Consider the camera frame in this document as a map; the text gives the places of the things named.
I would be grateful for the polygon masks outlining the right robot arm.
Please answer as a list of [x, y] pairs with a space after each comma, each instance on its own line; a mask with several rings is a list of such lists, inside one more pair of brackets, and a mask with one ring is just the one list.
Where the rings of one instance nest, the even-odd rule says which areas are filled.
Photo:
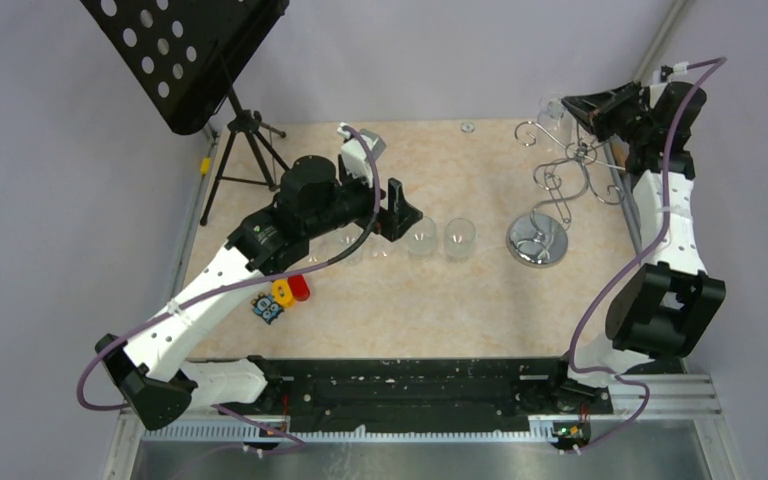
[[586, 132], [628, 145], [641, 250], [620, 273], [628, 281], [608, 307], [603, 334], [585, 346], [573, 340], [567, 373], [546, 385], [560, 412], [574, 411], [587, 389], [604, 388], [617, 374], [688, 356], [726, 298], [724, 281], [701, 260], [691, 213], [696, 171], [685, 145], [706, 101], [701, 87], [683, 81], [631, 82], [562, 100]]

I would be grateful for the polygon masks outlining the etched wine glass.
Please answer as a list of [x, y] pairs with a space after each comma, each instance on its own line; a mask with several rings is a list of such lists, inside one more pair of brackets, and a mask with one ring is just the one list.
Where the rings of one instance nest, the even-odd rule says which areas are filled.
[[555, 138], [568, 141], [572, 135], [574, 119], [561, 101], [562, 95], [551, 93], [539, 102], [537, 122]]
[[464, 262], [474, 251], [476, 227], [466, 218], [450, 220], [444, 229], [444, 251], [449, 262]]
[[437, 247], [437, 225], [430, 217], [414, 224], [405, 236], [406, 249], [411, 260], [426, 260]]

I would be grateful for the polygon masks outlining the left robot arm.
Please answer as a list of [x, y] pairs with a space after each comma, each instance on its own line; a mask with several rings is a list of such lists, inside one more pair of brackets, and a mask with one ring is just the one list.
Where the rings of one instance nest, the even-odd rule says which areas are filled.
[[213, 260], [158, 314], [130, 337], [108, 334], [96, 350], [105, 370], [149, 430], [188, 410], [247, 404], [268, 413], [281, 393], [274, 374], [249, 360], [191, 362], [191, 350], [226, 316], [253, 300], [305, 258], [311, 240], [349, 224], [395, 242], [423, 217], [391, 178], [385, 191], [355, 178], [343, 161], [299, 158], [281, 177], [272, 202], [247, 216]]

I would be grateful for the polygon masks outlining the clear smooth wine glass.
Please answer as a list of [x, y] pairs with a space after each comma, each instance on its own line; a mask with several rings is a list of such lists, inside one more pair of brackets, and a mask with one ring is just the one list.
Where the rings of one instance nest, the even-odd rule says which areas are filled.
[[309, 249], [306, 258], [308, 265], [319, 265], [326, 263], [332, 255], [332, 242], [325, 238], [314, 240]]

